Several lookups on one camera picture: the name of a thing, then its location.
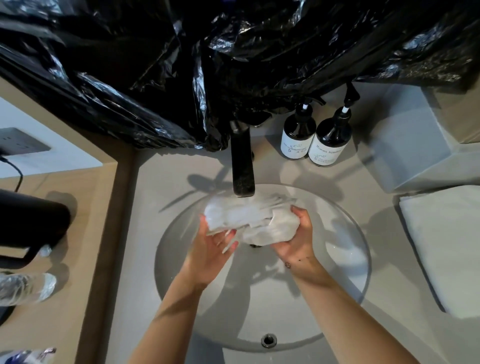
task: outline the white oval sink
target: white oval sink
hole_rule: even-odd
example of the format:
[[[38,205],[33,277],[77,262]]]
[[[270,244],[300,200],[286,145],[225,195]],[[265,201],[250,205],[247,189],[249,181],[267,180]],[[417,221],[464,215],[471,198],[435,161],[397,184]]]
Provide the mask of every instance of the white oval sink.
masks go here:
[[[315,256],[358,302],[364,296],[370,258],[355,222],[337,205],[299,188],[259,184],[256,190],[298,199],[313,224]],[[184,210],[167,228],[158,245],[155,279],[164,297],[185,259],[198,229],[198,215],[209,197]],[[288,269],[268,246],[240,243],[218,277],[203,292],[194,330],[224,347],[262,352],[299,347],[322,337]],[[261,345],[265,334],[277,345]]]

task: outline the black faucet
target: black faucet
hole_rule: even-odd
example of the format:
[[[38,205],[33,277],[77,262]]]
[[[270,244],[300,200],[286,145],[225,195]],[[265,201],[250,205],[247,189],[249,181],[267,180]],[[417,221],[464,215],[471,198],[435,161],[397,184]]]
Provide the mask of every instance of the black faucet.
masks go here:
[[[232,152],[233,192],[237,197],[255,194],[253,154],[250,144],[250,126],[241,121],[231,121],[230,148]]]

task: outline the person's left hand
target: person's left hand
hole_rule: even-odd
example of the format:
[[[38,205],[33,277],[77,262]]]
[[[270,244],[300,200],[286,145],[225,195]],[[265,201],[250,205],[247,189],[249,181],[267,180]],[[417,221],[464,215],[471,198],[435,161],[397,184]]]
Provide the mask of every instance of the person's left hand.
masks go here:
[[[195,287],[205,289],[217,277],[237,248],[239,242],[234,242],[224,254],[222,253],[236,232],[232,230],[227,235],[227,231],[223,231],[207,236],[208,224],[205,216],[201,215],[197,236],[192,242],[180,274]]]

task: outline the wall socket plate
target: wall socket plate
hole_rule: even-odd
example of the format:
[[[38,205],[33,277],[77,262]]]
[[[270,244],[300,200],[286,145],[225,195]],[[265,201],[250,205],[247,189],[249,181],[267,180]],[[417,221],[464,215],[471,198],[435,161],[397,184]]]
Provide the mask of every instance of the wall socket plate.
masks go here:
[[[4,156],[46,152],[50,149],[49,146],[17,128],[0,129],[0,154]]]

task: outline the hand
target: hand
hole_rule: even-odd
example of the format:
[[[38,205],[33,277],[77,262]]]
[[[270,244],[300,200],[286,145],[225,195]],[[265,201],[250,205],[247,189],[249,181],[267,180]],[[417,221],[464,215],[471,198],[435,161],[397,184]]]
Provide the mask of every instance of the hand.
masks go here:
[[[207,236],[208,224],[205,216],[201,215],[197,236],[192,242],[179,274],[194,287],[205,289],[217,277],[237,248],[239,242],[234,242],[224,254],[222,253],[236,232],[232,230],[227,235],[227,231],[223,231]]]
[[[288,242],[279,242],[270,246],[276,251],[280,259],[290,264],[292,273],[295,275],[302,268],[317,268],[320,264],[313,253],[312,244],[312,221],[308,211],[296,206],[291,207],[291,211],[300,218],[300,226],[295,236]]]

